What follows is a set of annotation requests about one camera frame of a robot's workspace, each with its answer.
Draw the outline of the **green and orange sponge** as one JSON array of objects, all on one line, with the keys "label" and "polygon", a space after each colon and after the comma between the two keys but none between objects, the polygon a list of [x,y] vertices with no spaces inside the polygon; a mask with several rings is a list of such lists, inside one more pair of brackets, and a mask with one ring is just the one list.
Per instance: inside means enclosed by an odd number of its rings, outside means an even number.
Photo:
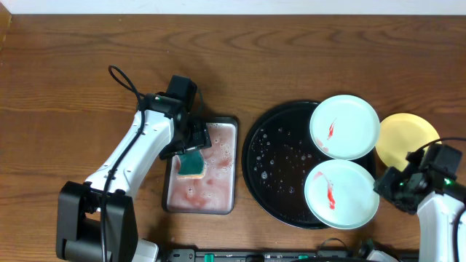
[{"label": "green and orange sponge", "polygon": [[179,155],[178,175],[182,178],[202,178],[205,175],[205,161],[200,151],[190,151]]}]

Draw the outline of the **yellow plate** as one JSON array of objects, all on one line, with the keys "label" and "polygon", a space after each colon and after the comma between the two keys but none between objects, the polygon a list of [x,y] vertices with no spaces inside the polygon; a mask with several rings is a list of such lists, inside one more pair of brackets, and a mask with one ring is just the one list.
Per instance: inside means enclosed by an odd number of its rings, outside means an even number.
[{"label": "yellow plate", "polygon": [[427,120],[415,114],[398,113],[386,117],[380,124],[376,152],[387,167],[402,171],[408,152],[439,139],[437,130]]}]

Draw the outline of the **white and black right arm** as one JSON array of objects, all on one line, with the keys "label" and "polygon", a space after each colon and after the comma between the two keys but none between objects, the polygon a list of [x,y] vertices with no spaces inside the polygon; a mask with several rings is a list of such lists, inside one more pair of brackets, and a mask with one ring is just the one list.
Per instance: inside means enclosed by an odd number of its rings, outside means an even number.
[{"label": "white and black right arm", "polygon": [[374,182],[374,191],[418,217],[420,261],[465,260],[465,187],[447,172],[391,167]]}]

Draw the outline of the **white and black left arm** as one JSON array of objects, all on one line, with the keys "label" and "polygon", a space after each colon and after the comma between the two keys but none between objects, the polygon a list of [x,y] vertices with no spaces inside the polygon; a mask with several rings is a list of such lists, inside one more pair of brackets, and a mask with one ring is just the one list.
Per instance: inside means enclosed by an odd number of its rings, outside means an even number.
[{"label": "white and black left arm", "polygon": [[138,236],[134,199],[157,157],[195,151],[206,128],[189,113],[192,96],[147,94],[131,128],[85,182],[58,196],[55,252],[64,261],[156,261],[157,244]]}]

